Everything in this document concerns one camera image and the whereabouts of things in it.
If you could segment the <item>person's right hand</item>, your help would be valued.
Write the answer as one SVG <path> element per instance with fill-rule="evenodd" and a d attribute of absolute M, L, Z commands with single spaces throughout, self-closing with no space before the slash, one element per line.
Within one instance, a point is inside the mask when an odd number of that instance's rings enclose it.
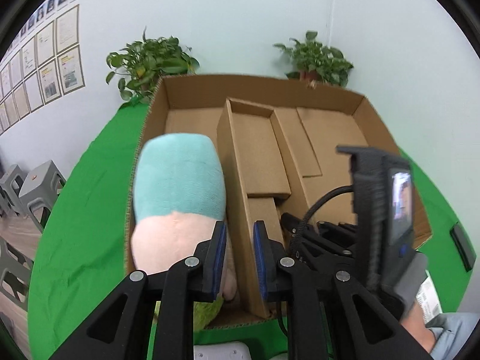
<path fill-rule="evenodd" d="M 394 271 L 383 275 L 381 290 L 385 295 L 385 307 L 397 320 L 402 320 L 413 307 L 418 290 L 426 279 L 428 258 L 417 250 L 410 250 L 397 259 L 397 264 Z"/>

